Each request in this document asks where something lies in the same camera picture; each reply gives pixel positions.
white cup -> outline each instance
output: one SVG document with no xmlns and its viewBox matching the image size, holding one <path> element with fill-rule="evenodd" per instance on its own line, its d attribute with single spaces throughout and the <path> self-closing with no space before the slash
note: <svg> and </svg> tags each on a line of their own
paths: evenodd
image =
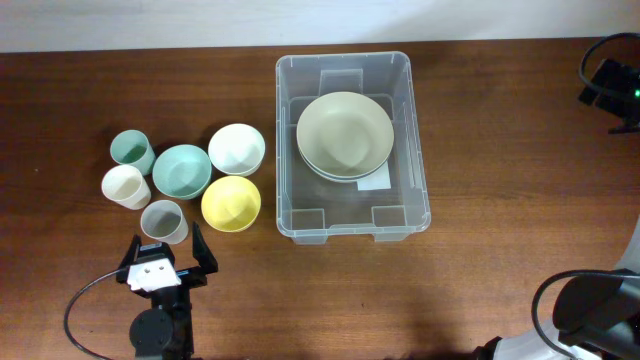
<svg viewBox="0 0 640 360">
<path fill-rule="evenodd" d="M 104 196 L 128 209 L 139 210 L 151 200 L 151 191 L 142 173 L 131 165 L 118 165 L 102 178 Z"/>
<path fill-rule="evenodd" d="M 171 200 L 159 200 L 147 206 L 140 217 L 140 227 L 148 237 L 167 244 L 178 244 L 189 234 L 182 209 Z"/>
</svg>

teal cup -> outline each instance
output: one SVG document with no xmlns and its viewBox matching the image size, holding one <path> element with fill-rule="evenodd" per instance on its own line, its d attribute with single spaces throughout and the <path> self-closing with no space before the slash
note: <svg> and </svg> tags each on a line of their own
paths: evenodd
<svg viewBox="0 0 640 360">
<path fill-rule="evenodd" d="M 147 137 L 138 130 L 123 131 L 111 142 L 111 157 L 120 165 L 131 165 L 142 175 L 151 174 L 156 154 Z"/>
</svg>

yellow bowl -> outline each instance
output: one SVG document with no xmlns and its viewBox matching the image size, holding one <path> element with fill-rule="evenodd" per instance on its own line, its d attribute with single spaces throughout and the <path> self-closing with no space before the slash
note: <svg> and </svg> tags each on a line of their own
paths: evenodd
<svg viewBox="0 0 640 360">
<path fill-rule="evenodd" d="M 224 232 L 247 229 L 260 212 L 260 192 L 240 176 L 216 180 L 202 197 L 202 215 L 211 227 Z"/>
</svg>

clear plastic bin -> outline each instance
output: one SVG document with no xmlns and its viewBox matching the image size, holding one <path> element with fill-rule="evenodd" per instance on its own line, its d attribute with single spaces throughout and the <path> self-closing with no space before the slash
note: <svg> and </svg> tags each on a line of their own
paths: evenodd
<svg viewBox="0 0 640 360">
<path fill-rule="evenodd" d="M 363 94 L 392 119 L 390 189 L 359 191 L 311 170 L 300 156 L 296 126 L 317 97 L 336 91 Z M 324 244 L 332 235 L 373 234 L 399 241 L 424 231 L 431 211 L 424 176 L 411 65 L 400 52 L 290 55 L 276 64 L 277 223 L 297 244 Z"/>
</svg>

cup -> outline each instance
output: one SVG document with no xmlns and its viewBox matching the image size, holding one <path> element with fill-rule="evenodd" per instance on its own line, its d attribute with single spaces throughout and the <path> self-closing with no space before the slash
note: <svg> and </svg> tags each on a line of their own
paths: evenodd
<svg viewBox="0 0 640 360">
<path fill-rule="evenodd" d="M 131 165 L 118 165 L 102 178 L 104 196 L 128 209 L 139 210 L 151 200 L 149 185 L 142 173 Z"/>
<path fill-rule="evenodd" d="M 151 203 L 140 217 L 142 232 L 148 237 L 178 244 L 189 234 L 189 226 L 182 209 L 171 200 L 159 200 Z"/>
<path fill-rule="evenodd" d="M 136 167 L 142 175 L 151 174 L 156 154 L 147 137 L 138 130 L 123 131 L 111 142 L 111 157 L 118 164 Z"/>
</svg>

